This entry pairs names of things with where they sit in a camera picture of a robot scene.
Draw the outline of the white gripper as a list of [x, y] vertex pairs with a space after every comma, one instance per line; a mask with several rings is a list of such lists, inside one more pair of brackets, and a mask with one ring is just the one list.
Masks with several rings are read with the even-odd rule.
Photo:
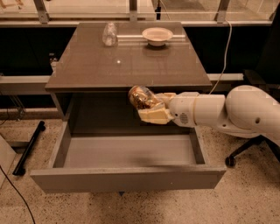
[[161, 101], [160, 103], [151, 107], [140, 105], [137, 107], [137, 112], [140, 119], [146, 123], [167, 124], [173, 120], [179, 127], [193, 128], [196, 125], [194, 104], [198, 96], [198, 92], [159, 93], [156, 97]]

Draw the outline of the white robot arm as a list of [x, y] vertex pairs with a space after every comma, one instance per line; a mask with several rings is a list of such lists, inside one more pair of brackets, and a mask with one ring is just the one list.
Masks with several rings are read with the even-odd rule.
[[149, 92], [137, 99], [142, 105], [138, 114], [146, 123], [209, 126], [236, 137], [264, 136], [280, 145], [280, 104], [257, 87], [235, 87], [227, 95]]

